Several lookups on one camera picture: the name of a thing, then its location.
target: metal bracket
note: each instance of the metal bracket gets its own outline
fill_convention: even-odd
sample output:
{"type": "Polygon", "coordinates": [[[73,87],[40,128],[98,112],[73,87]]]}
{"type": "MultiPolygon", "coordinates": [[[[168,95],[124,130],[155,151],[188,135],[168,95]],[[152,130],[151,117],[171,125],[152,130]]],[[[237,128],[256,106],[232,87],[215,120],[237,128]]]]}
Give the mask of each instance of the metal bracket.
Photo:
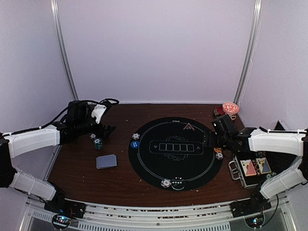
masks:
{"type": "Polygon", "coordinates": [[[241,177],[240,177],[240,174],[239,174],[239,170],[238,168],[236,167],[236,163],[234,160],[231,160],[229,163],[228,163],[228,167],[229,167],[229,170],[230,170],[230,173],[231,173],[231,177],[233,180],[239,180],[241,177]]]}

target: red triangle logo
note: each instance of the red triangle logo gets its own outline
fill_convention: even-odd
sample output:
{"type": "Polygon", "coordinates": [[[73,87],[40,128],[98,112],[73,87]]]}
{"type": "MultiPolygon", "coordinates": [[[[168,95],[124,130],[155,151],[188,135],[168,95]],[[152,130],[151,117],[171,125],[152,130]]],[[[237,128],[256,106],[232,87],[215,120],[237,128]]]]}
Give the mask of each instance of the red triangle logo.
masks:
{"type": "Polygon", "coordinates": [[[256,174],[257,173],[255,171],[254,165],[252,164],[252,161],[250,161],[250,164],[249,164],[247,172],[246,172],[246,176],[254,176],[256,174]]]}
{"type": "Polygon", "coordinates": [[[183,130],[194,131],[194,128],[193,128],[193,126],[192,126],[190,123],[188,123],[188,124],[183,128],[183,130]]]}

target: deck of cards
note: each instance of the deck of cards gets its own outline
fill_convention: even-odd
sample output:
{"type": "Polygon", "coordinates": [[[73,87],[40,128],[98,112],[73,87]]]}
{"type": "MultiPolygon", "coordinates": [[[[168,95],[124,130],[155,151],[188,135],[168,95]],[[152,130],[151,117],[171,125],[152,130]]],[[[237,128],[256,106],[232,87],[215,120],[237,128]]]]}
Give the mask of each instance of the deck of cards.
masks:
{"type": "Polygon", "coordinates": [[[271,173],[266,157],[257,158],[256,160],[241,160],[241,165],[246,177],[271,173]]]}
{"type": "Polygon", "coordinates": [[[116,155],[104,155],[96,158],[96,168],[108,168],[117,166],[116,155]]]}

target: black cable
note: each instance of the black cable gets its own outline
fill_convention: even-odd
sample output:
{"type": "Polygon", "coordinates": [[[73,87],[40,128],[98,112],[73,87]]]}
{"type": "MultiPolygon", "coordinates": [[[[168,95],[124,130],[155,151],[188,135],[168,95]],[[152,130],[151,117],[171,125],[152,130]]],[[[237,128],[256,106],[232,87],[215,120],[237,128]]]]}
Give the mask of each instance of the black cable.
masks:
{"type": "Polygon", "coordinates": [[[277,211],[278,205],[279,205],[279,197],[278,197],[278,195],[276,195],[276,197],[277,197],[277,205],[276,205],[276,208],[275,208],[273,214],[271,215],[271,217],[269,218],[269,220],[268,220],[265,224],[263,224],[261,227],[266,226],[266,225],[270,222],[270,220],[272,220],[273,216],[276,214],[276,211],[277,211]]]}
{"type": "Polygon", "coordinates": [[[51,125],[53,122],[55,122],[67,109],[75,106],[76,104],[80,104],[80,103],[95,103],[95,104],[99,104],[99,105],[117,105],[119,104],[119,100],[116,100],[116,99],[104,99],[104,100],[101,100],[100,102],[97,102],[97,101],[94,101],[94,100],[80,100],[78,101],[77,103],[75,104],[72,104],[70,106],[67,106],[65,109],[63,109],[55,118],[53,118],[49,123],[41,126],[41,127],[37,127],[37,128],[28,128],[28,129],[24,129],[24,130],[19,130],[19,131],[15,131],[13,132],[12,134],[5,134],[5,135],[2,135],[2,137],[6,137],[6,136],[10,136],[10,135],[16,135],[16,134],[20,134],[20,133],[23,133],[23,132],[28,132],[28,131],[35,131],[35,130],[40,130],[40,129],[43,129],[43,128],[46,128],[47,126],[51,125]]]}
{"type": "Polygon", "coordinates": [[[60,122],[63,123],[66,119],[66,114],[60,119],[60,122]]]}

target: metal frame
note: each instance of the metal frame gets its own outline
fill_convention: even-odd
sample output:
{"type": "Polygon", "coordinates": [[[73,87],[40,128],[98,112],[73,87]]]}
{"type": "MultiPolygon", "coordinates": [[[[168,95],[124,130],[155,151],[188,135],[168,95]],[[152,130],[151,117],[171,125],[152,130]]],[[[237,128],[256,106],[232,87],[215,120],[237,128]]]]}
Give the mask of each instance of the metal frame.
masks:
{"type": "Polygon", "coordinates": [[[242,69],[240,82],[239,82],[239,85],[238,85],[238,88],[235,94],[235,98],[234,98],[234,103],[236,104],[239,104],[240,96],[242,95],[245,89],[244,84],[248,78],[248,70],[249,70],[252,54],[256,47],[257,34],[258,34],[259,26],[260,26],[262,3],[263,3],[263,0],[255,1],[255,10],[254,10],[254,16],[252,19],[252,23],[251,23],[250,37],[249,37],[246,57],[245,57],[244,66],[242,69]]]}
{"type": "MultiPolygon", "coordinates": [[[[293,212],[285,193],[279,195],[279,207],[290,231],[296,231],[293,212]]],[[[277,200],[271,200],[272,211],[277,200]]],[[[230,202],[210,205],[193,205],[180,207],[125,207],[86,203],[83,219],[72,222],[70,228],[80,231],[229,231],[230,222],[242,220],[245,217],[233,218],[230,202]]],[[[44,210],[44,204],[35,198],[28,198],[22,211],[20,231],[29,230],[32,218],[50,222],[52,212],[44,210]]]]}
{"type": "Polygon", "coordinates": [[[64,39],[63,39],[62,28],[61,28],[61,22],[60,22],[60,16],[59,16],[59,10],[58,10],[58,1],[57,0],[51,0],[51,12],[52,12],[52,16],[53,16],[54,25],[56,27],[58,42],[59,42],[60,51],[61,51],[61,59],[62,59],[63,67],[64,67],[64,70],[65,70],[65,75],[66,75],[66,78],[67,78],[68,86],[71,90],[71,93],[73,95],[74,100],[78,100],[76,87],[75,87],[75,84],[74,84],[74,81],[73,81],[71,69],[69,67],[67,54],[66,54],[66,50],[65,50],[64,39]]]}

